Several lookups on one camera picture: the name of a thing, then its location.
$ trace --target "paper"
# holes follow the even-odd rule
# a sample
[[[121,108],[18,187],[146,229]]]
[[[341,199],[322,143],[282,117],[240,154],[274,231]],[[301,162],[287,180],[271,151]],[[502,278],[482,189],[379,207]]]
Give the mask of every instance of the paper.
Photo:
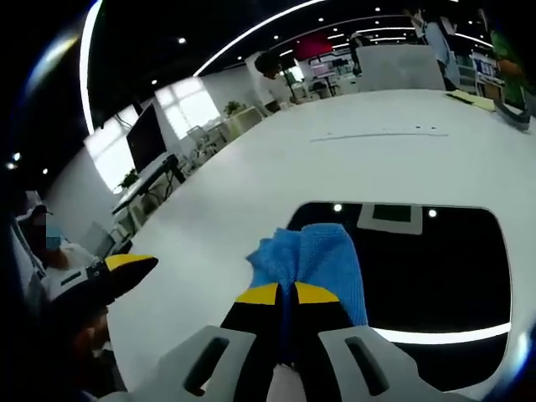
[[[458,99],[459,101],[468,103],[470,105],[480,107],[485,111],[495,111],[495,105],[492,99],[482,98],[481,96],[475,96],[464,92],[463,90],[455,90],[454,92],[446,94],[451,98]]]

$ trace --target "blue face mask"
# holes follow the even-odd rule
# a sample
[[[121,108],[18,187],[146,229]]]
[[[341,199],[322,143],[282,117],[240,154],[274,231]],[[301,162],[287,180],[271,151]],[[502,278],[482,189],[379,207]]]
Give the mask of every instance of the blue face mask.
[[[61,245],[61,232],[54,224],[47,224],[46,227],[47,250],[57,250]]]

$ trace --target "green shirt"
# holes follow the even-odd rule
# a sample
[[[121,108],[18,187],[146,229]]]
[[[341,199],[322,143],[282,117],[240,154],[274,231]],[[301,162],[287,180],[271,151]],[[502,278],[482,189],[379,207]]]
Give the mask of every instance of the green shirt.
[[[521,59],[516,55],[508,40],[500,32],[492,31],[491,37],[493,51],[497,55],[498,59],[511,61],[512,63],[517,64],[519,67],[523,66]],[[512,106],[523,109],[525,102],[523,100],[523,93],[521,89],[524,88],[531,91],[528,82],[523,77],[512,77],[510,75],[502,75],[502,79],[504,80],[505,100],[512,104]]]

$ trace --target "white table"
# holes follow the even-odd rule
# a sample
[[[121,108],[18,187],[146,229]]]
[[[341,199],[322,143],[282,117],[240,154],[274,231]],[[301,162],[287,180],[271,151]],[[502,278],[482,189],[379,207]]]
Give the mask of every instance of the white table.
[[[312,142],[358,135],[367,136]],[[440,92],[393,90],[276,113],[208,161],[149,219],[132,252],[160,263],[108,316],[129,389],[163,354],[221,323],[250,284],[245,257],[312,200],[490,209],[512,271],[513,324],[501,367],[513,361],[517,336],[536,316],[536,122],[528,135]],[[462,392],[480,398],[496,380]]]

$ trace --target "blue microfiber towel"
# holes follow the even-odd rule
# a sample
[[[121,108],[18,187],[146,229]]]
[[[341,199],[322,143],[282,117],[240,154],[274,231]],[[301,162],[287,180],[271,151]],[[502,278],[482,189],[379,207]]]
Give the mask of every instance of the blue microfiber towel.
[[[352,239],[340,224],[310,224],[301,231],[278,229],[247,257],[253,266],[250,287],[278,282],[283,290],[283,326],[290,287],[300,281],[335,294],[353,325],[368,325],[363,281]]]

